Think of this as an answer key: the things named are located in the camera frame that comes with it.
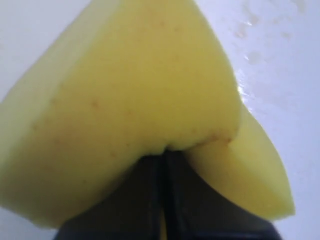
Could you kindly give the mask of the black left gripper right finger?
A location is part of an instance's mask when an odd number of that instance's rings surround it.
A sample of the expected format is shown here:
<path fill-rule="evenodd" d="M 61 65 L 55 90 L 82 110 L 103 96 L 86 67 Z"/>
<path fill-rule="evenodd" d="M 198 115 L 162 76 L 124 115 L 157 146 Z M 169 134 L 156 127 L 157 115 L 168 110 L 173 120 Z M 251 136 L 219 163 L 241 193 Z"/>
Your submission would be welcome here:
<path fill-rule="evenodd" d="M 164 153 L 163 208 L 169 240 L 280 240 L 274 225 L 201 179 L 181 152 Z"/>

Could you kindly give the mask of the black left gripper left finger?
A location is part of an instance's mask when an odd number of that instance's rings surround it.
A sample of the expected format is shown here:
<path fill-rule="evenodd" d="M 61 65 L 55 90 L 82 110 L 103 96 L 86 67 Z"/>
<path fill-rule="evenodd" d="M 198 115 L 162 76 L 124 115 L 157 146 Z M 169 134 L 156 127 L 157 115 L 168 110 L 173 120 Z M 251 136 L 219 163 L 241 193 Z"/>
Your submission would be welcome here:
<path fill-rule="evenodd" d="M 159 240 L 161 157 L 142 158 L 108 198 L 66 222 L 57 240 Z"/>

